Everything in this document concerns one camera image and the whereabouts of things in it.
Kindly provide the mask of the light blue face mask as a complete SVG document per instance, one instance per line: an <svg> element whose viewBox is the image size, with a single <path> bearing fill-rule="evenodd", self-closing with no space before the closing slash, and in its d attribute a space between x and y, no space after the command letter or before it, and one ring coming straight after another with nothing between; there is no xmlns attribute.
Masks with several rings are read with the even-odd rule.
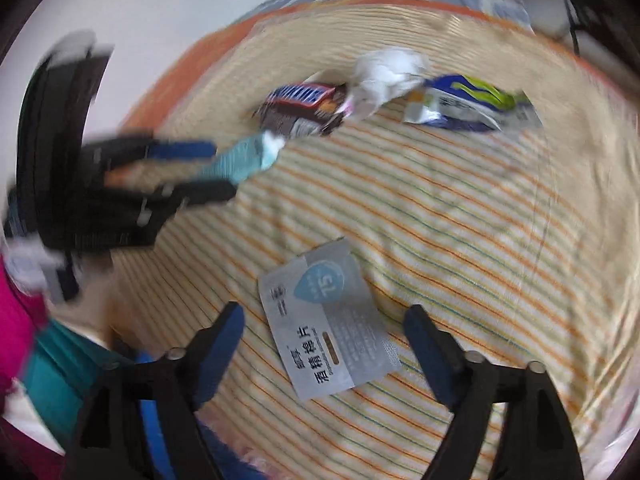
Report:
<svg viewBox="0 0 640 480"><path fill-rule="evenodd" d="M285 138L269 130L236 142L223 151L196 178L202 181L228 181L239 186L247 179L268 170L285 146Z"/></svg>

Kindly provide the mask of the snickers bar wrapper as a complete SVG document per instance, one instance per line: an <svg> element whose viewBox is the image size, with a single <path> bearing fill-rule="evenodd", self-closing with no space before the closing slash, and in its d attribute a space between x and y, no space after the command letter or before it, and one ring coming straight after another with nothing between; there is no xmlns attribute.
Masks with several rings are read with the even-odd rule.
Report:
<svg viewBox="0 0 640 480"><path fill-rule="evenodd" d="M271 91L254 115L259 127L284 140L328 136L347 116L346 84L299 82Z"/></svg>

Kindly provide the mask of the striped yellow towel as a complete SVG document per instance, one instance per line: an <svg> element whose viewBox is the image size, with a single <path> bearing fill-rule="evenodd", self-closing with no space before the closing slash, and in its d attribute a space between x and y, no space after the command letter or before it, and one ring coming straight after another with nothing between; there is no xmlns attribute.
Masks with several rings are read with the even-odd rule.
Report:
<svg viewBox="0 0 640 480"><path fill-rule="evenodd" d="M186 344L235 300L246 327L203 419L273 479L416 479L444 435L401 330L420 304L463 347L547 365L585 475L603 479L639 419L639 117L618 90L551 42L416 6L342 6L269 21L210 68L160 136L225 148L282 84L348 70L390 46L439 73L522 90L544 125L471 136L406 125L402 102L325 139L288 145L224 206L183 211L118 277L153 353ZM400 369L299 402L258 278L323 243L352 242Z"/></svg>

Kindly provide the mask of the grey alcohol wipe packet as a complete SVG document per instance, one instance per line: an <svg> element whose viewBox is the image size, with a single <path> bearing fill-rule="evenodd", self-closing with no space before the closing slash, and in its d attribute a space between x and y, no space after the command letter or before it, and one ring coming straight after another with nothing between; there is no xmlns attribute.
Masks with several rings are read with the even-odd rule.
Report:
<svg viewBox="0 0 640 480"><path fill-rule="evenodd" d="M347 238L262 274L258 292L299 400L332 396L400 369Z"/></svg>

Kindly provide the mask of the white crumpled tissue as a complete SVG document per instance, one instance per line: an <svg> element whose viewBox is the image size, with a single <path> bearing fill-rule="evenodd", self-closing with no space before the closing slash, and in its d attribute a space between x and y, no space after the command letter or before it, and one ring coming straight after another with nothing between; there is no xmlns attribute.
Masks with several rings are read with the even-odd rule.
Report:
<svg viewBox="0 0 640 480"><path fill-rule="evenodd" d="M384 104L420 87L430 67L425 54L403 47L360 55L349 78L349 119L368 118Z"/></svg>

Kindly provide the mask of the blue green snack wrapper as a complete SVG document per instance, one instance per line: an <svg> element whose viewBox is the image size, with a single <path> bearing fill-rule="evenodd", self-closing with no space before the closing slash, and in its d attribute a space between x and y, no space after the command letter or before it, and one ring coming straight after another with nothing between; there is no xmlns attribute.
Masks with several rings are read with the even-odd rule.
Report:
<svg viewBox="0 0 640 480"><path fill-rule="evenodd" d="M480 79L459 74L425 79L412 90L405 124L459 132L519 132L542 127L524 92L509 93Z"/></svg>

